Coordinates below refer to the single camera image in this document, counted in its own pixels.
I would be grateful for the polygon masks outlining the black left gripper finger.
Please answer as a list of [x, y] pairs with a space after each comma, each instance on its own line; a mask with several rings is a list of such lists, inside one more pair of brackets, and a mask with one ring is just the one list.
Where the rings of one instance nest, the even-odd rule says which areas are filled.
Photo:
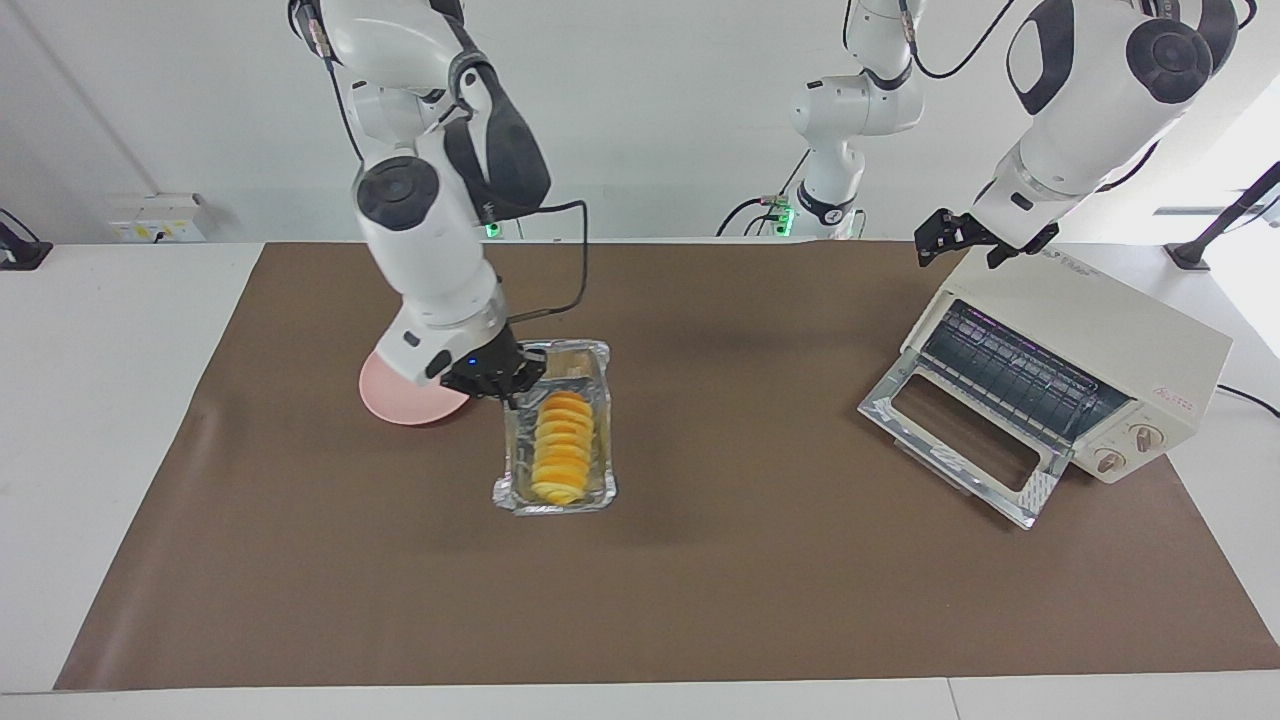
[[941, 208], [920, 223], [915, 229], [918, 265], [927, 268], [942, 254], [966, 249], [970, 245], [966, 238], [970, 219], [968, 213], [957, 215]]
[[1039, 231], [1027, 245], [1021, 249], [1015, 249], [1014, 246], [1004, 242], [1002, 240], [996, 240], [995, 246], [987, 252], [986, 263], [989, 269], [997, 269], [1005, 261], [1018, 258], [1020, 255], [1037, 255], [1046, 246], [1056, 238], [1060, 228], [1059, 223], [1051, 223]]

